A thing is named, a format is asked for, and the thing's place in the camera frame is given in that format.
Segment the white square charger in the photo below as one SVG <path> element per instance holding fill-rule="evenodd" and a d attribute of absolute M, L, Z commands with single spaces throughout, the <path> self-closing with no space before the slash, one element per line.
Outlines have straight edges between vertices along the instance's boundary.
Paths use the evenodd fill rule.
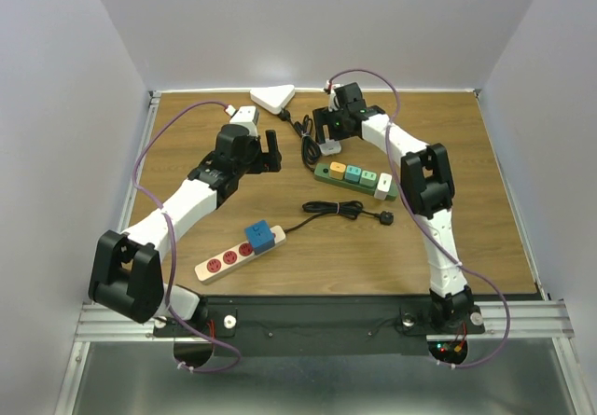
<path fill-rule="evenodd" d="M 387 198 L 389 191 L 391 190 L 392 181 L 393 178 L 391 174 L 381 173 L 379 175 L 379 179 L 374 191 L 374 198 L 377 200 L 384 201 Z"/>

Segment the blue socket adapter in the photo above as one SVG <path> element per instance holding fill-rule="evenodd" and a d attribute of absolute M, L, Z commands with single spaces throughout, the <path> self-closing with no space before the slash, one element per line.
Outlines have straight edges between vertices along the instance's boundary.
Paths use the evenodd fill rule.
<path fill-rule="evenodd" d="M 265 220 L 244 229 L 245 237 L 256 255 L 261 255 L 275 245 L 275 236 Z"/>

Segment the green power strip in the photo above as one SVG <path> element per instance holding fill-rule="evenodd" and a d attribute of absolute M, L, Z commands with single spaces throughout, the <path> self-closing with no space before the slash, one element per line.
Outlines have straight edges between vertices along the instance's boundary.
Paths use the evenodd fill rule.
<path fill-rule="evenodd" d="M 318 163 L 314 169 L 314 178 L 381 201 L 395 201 L 398 197 L 398 188 L 391 174 L 375 173 L 352 164 L 336 161 Z"/>

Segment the white red power strip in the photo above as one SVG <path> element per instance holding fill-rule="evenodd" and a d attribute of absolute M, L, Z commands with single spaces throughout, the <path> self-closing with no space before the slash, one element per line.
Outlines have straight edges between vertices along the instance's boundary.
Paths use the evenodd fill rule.
<path fill-rule="evenodd" d="M 271 228 L 271 232 L 274 239 L 274 245 L 266 252 L 256 254 L 250 242 L 245 240 L 198 264 L 195 267 L 197 279 L 202 284 L 210 284 L 256 258 L 266 255 L 269 251 L 276 249 L 286 242 L 286 235 L 281 226 L 274 226 Z"/>

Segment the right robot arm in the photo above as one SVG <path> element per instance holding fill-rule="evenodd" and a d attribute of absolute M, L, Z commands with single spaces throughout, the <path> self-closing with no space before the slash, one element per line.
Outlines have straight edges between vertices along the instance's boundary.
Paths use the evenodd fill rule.
<path fill-rule="evenodd" d="M 455 186 L 446 147 L 415 138 L 381 108 L 367 105 L 354 82 L 327 84 L 325 92 L 328 105 L 312 111 L 316 140 L 357 136 L 387 155 L 400 199 L 423 235 L 430 268 L 430 323 L 440 331 L 452 330 L 467 317 L 474 299 L 452 232 Z"/>

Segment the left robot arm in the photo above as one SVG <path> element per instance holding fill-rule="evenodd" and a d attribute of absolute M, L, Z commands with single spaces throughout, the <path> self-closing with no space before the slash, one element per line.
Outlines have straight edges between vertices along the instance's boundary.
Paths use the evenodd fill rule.
<path fill-rule="evenodd" d="M 97 243 L 89 297 L 139 324 L 175 317 L 186 334 L 207 326 L 207 311 L 196 293 L 162 277 L 161 262 L 176 258 L 176 243 L 196 223 L 217 210 L 246 174 L 277 173 L 282 155 L 277 134 L 263 137 L 239 124 L 226 124 L 208 153 L 165 202 L 121 232 L 108 230 Z"/>

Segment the white rounded charger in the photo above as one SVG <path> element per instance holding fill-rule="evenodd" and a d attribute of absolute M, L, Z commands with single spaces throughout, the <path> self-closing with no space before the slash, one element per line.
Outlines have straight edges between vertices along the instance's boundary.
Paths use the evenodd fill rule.
<path fill-rule="evenodd" d="M 319 145 L 319 149 L 323 156 L 333 156 L 341 152 L 341 144 L 337 140 L 326 139 L 326 141 Z"/>

